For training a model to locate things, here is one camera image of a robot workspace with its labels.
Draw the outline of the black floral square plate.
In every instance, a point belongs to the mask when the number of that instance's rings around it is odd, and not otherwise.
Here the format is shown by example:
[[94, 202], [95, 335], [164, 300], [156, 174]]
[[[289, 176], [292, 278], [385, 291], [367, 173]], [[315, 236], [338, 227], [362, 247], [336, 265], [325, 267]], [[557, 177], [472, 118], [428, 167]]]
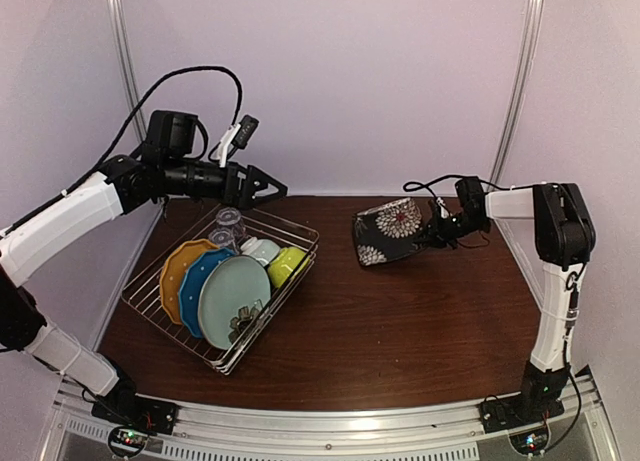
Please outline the black floral square plate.
[[418, 254], [425, 222], [411, 198], [397, 199], [352, 217], [352, 240], [359, 264], [370, 267]]

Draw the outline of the blue dotted scalloped plate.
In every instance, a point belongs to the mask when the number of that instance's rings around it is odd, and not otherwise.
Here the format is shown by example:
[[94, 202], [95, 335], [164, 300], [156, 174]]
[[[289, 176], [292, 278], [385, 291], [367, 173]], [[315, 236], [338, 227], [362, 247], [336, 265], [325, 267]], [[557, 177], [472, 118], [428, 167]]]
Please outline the blue dotted scalloped plate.
[[220, 263], [235, 255], [236, 253], [229, 248], [208, 250], [200, 255], [185, 273], [178, 292], [180, 318], [194, 338], [203, 338], [198, 321], [198, 307], [204, 283]]

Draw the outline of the yellow dotted scalloped plate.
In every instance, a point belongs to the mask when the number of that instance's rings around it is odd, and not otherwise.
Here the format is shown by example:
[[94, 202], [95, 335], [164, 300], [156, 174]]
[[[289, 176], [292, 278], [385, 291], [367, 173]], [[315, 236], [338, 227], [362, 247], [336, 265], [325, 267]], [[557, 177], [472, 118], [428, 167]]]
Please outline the yellow dotted scalloped plate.
[[171, 322], [182, 325], [179, 290], [187, 269], [205, 252], [218, 246], [208, 239], [182, 243], [166, 259], [159, 278], [161, 305]]

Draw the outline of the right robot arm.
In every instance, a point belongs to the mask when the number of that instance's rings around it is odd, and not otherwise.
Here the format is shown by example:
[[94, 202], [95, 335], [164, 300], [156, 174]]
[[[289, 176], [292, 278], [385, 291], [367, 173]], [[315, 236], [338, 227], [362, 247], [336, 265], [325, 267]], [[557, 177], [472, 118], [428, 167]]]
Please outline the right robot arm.
[[493, 221], [533, 221], [544, 294], [537, 338], [520, 392], [509, 401], [517, 419], [530, 423], [552, 410], [571, 377], [571, 345], [583, 276], [596, 243], [595, 229], [574, 183], [507, 188], [477, 176], [452, 178], [461, 210], [450, 214], [444, 202], [431, 201], [432, 216], [418, 235], [418, 244], [454, 249], [460, 238], [488, 231]]

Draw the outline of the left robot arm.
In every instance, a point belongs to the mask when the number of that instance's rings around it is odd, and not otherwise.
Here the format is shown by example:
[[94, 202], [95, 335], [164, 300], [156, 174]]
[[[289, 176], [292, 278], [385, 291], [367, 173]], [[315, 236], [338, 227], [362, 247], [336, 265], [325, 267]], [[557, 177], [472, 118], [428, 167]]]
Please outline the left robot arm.
[[70, 267], [52, 269], [65, 273], [67, 282], [56, 281], [72, 300], [90, 305], [80, 316], [98, 311], [107, 281], [115, 278], [115, 264], [98, 265], [99, 250], [123, 258], [125, 246], [113, 231], [99, 243], [86, 242], [96, 228], [129, 214], [148, 202], [167, 196], [211, 198], [225, 206], [253, 208], [286, 195], [287, 188], [254, 166], [233, 161], [258, 127], [246, 115], [223, 134], [211, 155], [191, 157], [194, 136], [203, 128], [191, 114], [155, 111], [145, 141], [132, 155], [105, 161], [76, 188], [60, 195], [49, 207], [1, 235], [1, 345], [7, 352], [24, 352], [49, 369], [67, 376], [89, 393], [104, 400], [106, 410], [123, 425], [137, 423], [144, 414], [138, 396], [126, 389], [124, 375], [100, 354], [38, 310], [26, 283], [51, 261], [68, 261]]

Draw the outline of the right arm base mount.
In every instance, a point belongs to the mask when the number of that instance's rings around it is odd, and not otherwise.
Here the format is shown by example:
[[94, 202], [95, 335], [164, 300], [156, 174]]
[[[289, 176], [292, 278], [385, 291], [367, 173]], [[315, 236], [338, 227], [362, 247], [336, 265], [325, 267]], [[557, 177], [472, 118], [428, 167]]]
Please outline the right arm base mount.
[[542, 408], [526, 411], [520, 394], [499, 398], [487, 396], [479, 405], [480, 419], [484, 432], [494, 433], [512, 430], [529, 424], [540, 423], [544, 419], [562, 415], [565, 412], [561, 401], [552, 401]]

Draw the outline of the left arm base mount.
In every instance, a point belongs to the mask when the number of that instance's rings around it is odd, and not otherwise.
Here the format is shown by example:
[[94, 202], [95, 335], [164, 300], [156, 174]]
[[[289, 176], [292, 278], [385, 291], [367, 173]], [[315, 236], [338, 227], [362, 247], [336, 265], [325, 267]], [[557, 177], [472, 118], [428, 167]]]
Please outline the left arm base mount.
[[91, 415], [112, 424], [134, 427], [152, 434], [171, 435], [177, 419], [178, 406], [139, 395], [98, 397]]

